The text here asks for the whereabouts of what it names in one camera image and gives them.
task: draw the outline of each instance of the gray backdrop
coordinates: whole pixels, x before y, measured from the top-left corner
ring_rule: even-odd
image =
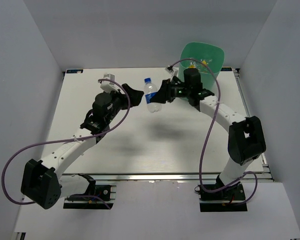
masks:
[[[25,0],[60,67],[162,67],[188,42],[240,67],[276,0]]]
[[[283,182],[300,228],[300,0],[294,2],[278,0],[241,80],[252,113],[262,121],[271,172]]]
[[[0,240],[11,239],[19,210],[3,195],[3,166],[18,149],[45,139],[61,82],[61,70],[23,1],[0,0]],[[16,200],[24,165],[40,152],[24,152],[7,171]]]

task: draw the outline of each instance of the blue label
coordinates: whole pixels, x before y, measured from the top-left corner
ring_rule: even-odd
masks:
[[[151,99],[154,95],[156,95],[156,92],[154,92],[154,93],[149,93],[149,94],[146,94],[146,95],[145,95],[145,99],[146,99],[146,103],[147,103],[147,104],[150,104],[150,99]]]

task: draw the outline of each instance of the blue bottle cap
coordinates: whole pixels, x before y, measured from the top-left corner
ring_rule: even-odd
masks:
[[[146,79],[144,79],[144,82],[147,84],[147,83],[150,83],[151,82],[151,78],[146,78]]]

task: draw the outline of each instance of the green bin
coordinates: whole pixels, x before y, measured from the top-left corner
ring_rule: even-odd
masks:
[[[207,43],[191,42],[184,47],[180,59],[187,58],[205,61],[213,71],[214,75],[217,77],[224,62],[224,51],[217,46]],[[212,90],[212,87],[215,83],[212,75],[201,64],[194,63],[190,60],[185,60],[180,63],[178,77],[181,79],[181,81],[184,81],[184,70],[189,67],[198,68],[203,87],[205,89]]]

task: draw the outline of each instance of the plastic bottle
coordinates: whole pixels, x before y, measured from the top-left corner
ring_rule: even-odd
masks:
[[[150,102],[150,99],[158,92],[158,88],[155,84],[151,82],[151,78],[144,79],[144,94],[146,99],[146,104],[150,113],[161,111],[162,104],[156,102]]]

